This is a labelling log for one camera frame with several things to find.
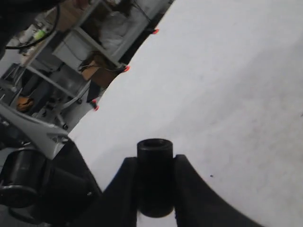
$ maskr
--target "cardboard box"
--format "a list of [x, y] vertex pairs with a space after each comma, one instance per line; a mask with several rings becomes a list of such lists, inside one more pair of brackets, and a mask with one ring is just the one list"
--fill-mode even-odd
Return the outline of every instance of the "cardboard box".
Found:
[[85, 80], [92, 80], [102, 88], [108, 88], [110, 83], [116, 78], [114, 72], [106, 70], [107, 65], [105, 64], [102, 56], [94, 56], [94, 60], [90, 62], [91, 67], [87, 67], [83, 72], [82, 76]]
[[[84, 13], [84, 10], [74, 7], [72, 0], [62, 2], [60, 4], [60, 10], [61, 13], [57, 30], [61, 32], [65, 32], [73, 27]], [[47, 12], [47, 14], [48, 15], [45, 17], [45, 19], [52, 24], [55, 21], [57, 11], [52, 9], [52, 11]]]

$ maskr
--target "black cable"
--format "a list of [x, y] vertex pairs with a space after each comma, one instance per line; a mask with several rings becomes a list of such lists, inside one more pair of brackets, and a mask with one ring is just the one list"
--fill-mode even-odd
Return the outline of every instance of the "black cable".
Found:
[[[81, 62], [85, 61], [85, 60], [80, 59], [80, 58], [75, 54], [75, 52], [71, 49], [71, 47], [70, 47], [64, 40], [63, 40], [62, 42], [63, 42], [64, 45], [67, 47], [67, 49], [69, 49], [69, 51], [71, 52], [71, 54], [72, 54], [76, 59], [78, 59], [78, 60], [81, 61]], [[110, 70], [110, 69], [104, 68], [104, 67], [99, 66], [99, 65], [84, 65], [84, 66], [79, 66], [79, 67], [78, 67], [78, 71], [82, 71], [82, 70], [87, 69], [87, 68], [90, 68], [90, 67], [97, 67], [97, 68], [104, 69], [104, 70], [107, 70], [107, 71], [110, 71], [110, 72], [117, 72], [117, 71], [120, 71], [119, 69]]]
[[148, 20], [148, 22], [150, 23], [152, 20], [149, 18], [149, 16], [145, 13], [145, 11], [141, 8], [141, 6], [139, 6], [138, 2], [136, 0], [133, 0], [134, 4], [135, 4], [135, 7], [137, 9], [139, 9], [142, 14], [145, 16], [145, 18]]
[[90, 67], [96, 67], [96, 68], [104, 69], [104, 70], [107, 70], [107, 71], [110, 71], [110, 72], [118, 72], [118, 71], [120, 71], [120, 69], [110, 70], [110, 69], [104, 68], [104, 67], [99, 66], [99, 65], [84, 65], [84, 66], [79, 66], [78, 67], [78, 71], [82, 71], [82, 70], [90, 68]]
[[45, 34], [45, 36], [43, 36], [41, 39], [36, 40], [36, 41], [32, 42], [31, 44], [27, 44], [27, 45], [23, 45], [23, 46], [7, 46], [7, 47], [5, 47], [5, 49], [6, 50], [23, 50], [23, 49], [35, 46], [38, 43], [40, 43], [43, 40], [45, 40], [46, 38], [48, 38], [52, 33], [54, 33], [54, 31], [56, 30], [56, 28], [58, 26], [58, 23], [59, 23], [59, 19], [60, 19], [60, 5], [57, 5], [56, 9], [57, 9], [57, 15], [56, 15], [56, 18], [55, 18], [55, 21], [54, 21], [53, 28], [52, 28], [52, 30], [49, 33]]
[[71, 52], [71, 54], [78, 59], [79, 61], [85, 61], [85, 60], [81, 60], [76, 54], [75, 52], [70, 48], [70, 46], [64, 41], [62, 40], [62, 42], [64, 43], [64, 45], [67, 47], [67, 49]]

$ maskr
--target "black cylindrical object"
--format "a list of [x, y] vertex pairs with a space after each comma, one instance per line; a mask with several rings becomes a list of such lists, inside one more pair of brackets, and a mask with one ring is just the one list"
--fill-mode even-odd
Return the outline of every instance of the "black cylindrical object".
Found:
[[35, 150], [15, 151], [0, 174], [0, 204], [23, 208], [34, 204], [42, 184], [46, 158]]
[[173, 145], [169, 140], [143, 140], [138, 150], [138, 209], [151, 218], [173, 211]]

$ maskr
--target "white plastic bag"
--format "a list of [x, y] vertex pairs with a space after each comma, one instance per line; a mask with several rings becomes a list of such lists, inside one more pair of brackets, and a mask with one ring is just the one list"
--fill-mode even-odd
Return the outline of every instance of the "white plastic bag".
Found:
[[113, 53], [121, 44], [129, 29], [130, 21], [120, 12], [110, 13], [101, 23], [99, 40], [103, 47]]

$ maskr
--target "white tabletop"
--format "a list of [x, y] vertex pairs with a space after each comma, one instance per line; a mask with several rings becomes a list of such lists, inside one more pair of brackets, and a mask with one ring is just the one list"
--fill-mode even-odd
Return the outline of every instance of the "white tabletop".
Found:
[[159, 29], [70, 134], [100, 187], [166, 138], [247, 216], [301, 227], [303, 1], [176, 0]]

